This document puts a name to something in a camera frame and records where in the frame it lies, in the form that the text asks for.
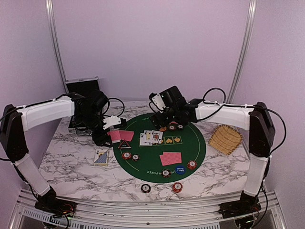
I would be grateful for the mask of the red chip top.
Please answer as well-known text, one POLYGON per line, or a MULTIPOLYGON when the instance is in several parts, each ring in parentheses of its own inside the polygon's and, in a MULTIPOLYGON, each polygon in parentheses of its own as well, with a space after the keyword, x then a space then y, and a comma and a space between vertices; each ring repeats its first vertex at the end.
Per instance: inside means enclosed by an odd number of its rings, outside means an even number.
POLYGON ((176 130, 176 125, 168 125, 168 129, 170 131, 175 131, 176 130))

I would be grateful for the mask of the red backed card deck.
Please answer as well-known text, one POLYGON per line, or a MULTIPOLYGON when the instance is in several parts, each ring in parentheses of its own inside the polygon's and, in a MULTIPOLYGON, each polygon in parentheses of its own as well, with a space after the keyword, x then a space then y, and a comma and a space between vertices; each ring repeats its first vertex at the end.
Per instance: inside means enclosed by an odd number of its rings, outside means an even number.
POLYGON ((121 141, 121 135, 119 130, 113 130, 107 132, 107 135, 111 138, 112 143, 118 143, 121 141))

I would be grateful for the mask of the dark chip top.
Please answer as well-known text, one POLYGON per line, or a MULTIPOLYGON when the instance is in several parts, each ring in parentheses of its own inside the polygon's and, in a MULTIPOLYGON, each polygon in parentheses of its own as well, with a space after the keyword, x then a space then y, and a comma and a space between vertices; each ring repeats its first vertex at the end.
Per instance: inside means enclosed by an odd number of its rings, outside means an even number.
POLYGON ((183 130, 183 129, 184 129, 184 126, 181 125, 181 124, 179 124, 179 125, 177 125, 177 129, 178 129, 178 130, 183 130))

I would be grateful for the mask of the dealt red card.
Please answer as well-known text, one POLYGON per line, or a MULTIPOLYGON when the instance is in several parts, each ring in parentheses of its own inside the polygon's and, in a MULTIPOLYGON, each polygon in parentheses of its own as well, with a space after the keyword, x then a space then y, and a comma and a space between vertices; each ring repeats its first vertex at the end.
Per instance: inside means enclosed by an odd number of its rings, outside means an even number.
POLYGON ((176 163, 174 156, 169 155, 169 154, 160 155, 160 160, 161 160, 162 166, 173 165, 176 163))
POLYGON ((120 130, 119 131, 121 140, 131 142, 134 136, 134 131, 120 130))

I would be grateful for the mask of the red chip stack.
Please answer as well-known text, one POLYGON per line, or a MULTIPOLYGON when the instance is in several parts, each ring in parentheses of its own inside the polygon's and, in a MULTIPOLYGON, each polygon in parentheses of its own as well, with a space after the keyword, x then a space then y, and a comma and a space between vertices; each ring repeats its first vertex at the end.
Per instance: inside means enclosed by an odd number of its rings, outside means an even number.
POLYGON ((197 163, 196 163, 196 161, 190 160, 190 161, 188 162, 188 164, 187 164, 187 167, 188 167, 190 170, 193 170, 193 169, 197 168, 197 163))
POLYGON ((123 152, 122 153, 122 159, 129 160, 132 158, 132 154, 130 152, 123 152))
POLYGON ((175 182, 172 185, 172 190, 174 193, 179 193, 182 191, 182 189, 183 189, 183 185, 180 182, 175 182))

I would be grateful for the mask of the dark hundred chip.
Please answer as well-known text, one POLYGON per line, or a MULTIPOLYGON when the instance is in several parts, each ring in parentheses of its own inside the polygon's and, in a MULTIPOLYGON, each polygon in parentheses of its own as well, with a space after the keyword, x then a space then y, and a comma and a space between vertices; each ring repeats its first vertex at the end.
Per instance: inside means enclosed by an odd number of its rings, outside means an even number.
POLYGON ((138 161, 140 159, 140 156, 138 155, 138 154, 134 154, 133 156, 132 156, 132 160, 133 161, 138 161))

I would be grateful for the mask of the dealt red card front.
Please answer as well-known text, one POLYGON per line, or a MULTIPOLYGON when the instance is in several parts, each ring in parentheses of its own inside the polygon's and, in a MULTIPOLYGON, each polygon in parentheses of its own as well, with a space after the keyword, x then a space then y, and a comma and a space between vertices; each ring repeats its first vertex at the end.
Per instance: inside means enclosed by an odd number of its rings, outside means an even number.
POLYGON ((174 156, 169 155, 169 154, 160 155, 160 160, 161 160, 162 166, 173 165, 176 163, 174 156))

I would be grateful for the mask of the blue small blind button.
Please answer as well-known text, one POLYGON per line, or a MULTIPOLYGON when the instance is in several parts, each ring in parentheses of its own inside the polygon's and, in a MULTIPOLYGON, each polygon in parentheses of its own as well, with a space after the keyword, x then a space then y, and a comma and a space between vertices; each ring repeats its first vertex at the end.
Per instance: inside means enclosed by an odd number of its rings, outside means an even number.
POLYGON ((184 166, 177 166, 175 172, 179 175, 183 175, 186 173, 186 168, 184 166))

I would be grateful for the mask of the dark chip stack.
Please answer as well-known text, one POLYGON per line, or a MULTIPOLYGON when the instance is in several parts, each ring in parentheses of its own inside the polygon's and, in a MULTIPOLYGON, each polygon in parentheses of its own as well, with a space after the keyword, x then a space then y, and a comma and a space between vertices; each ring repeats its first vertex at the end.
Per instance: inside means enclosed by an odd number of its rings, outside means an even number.
POLYGON ((168 169, 164 169, 164 170, 162 170, 161 175, 162 175, 164 178, 169 178, 169 177, 171 176, 171 171, 168 170, 168 169))
POLYGON ((141 186, 141 191, 142 191, 143 193, 149 193, 149 192, 151 191, 151 186, 148 185, 148 184, 143 184, 143 185, 141 186))

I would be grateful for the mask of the red chip stack front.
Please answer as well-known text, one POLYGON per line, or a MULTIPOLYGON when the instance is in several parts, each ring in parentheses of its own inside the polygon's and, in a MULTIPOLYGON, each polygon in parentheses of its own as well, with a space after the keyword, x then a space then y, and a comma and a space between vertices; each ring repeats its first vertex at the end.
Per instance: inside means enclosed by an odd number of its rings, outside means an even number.
POLYGON ((172 185, 172 190, 174 193, 179 193, 182 191, 182 189, 183 189, 183 185, 180 182, 175 182, 172 185))

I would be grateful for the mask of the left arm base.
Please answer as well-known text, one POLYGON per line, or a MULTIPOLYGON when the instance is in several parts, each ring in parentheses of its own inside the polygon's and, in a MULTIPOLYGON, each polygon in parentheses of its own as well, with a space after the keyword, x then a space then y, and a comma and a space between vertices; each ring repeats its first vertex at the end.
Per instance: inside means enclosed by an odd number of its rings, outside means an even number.
POLYGON ((57 216, 73 216, 75 213, 77 204, 73 201, 67 201, 63 199, 55 199, 51 203, 43 203, 36 201, 35 208, 52 213, 57 216))

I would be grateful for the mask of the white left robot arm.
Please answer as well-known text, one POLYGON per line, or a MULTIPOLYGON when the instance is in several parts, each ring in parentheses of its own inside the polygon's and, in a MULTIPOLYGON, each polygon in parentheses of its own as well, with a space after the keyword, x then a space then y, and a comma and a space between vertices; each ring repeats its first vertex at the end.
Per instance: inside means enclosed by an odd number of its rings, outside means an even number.
POLYGON ((74 117, 91 130, 92 140, 97 146, 105 146, 109 141, 109 129, 126 125, 126 120, 119 115, 106 117, 103 114, 102 110, 108 102, 107 96, 96 90, 88 97, 69 93, 35 104, 19 107, 9 104, 5 107, 0 119, 0 143, 7 156, 5 161, 11 162, 21 177, 42 197, 41 204, 49 212, 57 212, 60 201, 29 155, 24 133, 54 120, 74 117))

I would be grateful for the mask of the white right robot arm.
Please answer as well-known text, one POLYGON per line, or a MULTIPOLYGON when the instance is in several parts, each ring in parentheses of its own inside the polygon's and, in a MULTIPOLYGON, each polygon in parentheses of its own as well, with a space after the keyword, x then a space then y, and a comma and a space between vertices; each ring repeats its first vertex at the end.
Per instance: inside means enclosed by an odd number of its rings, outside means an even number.
POLYGON ((275 127, 265 103, 255 105, 236 105, 209 102, 202 99, 186 101, 177 86, 152 93, 150 101, 156 106, 150 120, 156 129, 171 122, 187 125, 189 122, 212 122, 244 129, 249 132, 250 167, 244 196, 236 203, 236 210, 245 214, 254 207, 254 197, 259 193, 262 181, 267 173, 267 166, 275 136, 275 127))

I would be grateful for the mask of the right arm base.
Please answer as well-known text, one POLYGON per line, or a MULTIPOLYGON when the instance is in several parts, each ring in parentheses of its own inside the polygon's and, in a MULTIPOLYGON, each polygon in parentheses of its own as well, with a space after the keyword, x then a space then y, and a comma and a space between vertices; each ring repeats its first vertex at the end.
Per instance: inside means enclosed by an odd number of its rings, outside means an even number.
POLYGON ((221 214, 224 219, 258 212, 262 209, 259 203, 251 205, 249 202, 241 200, 222 203, 219 207, 218 213, 221 214))

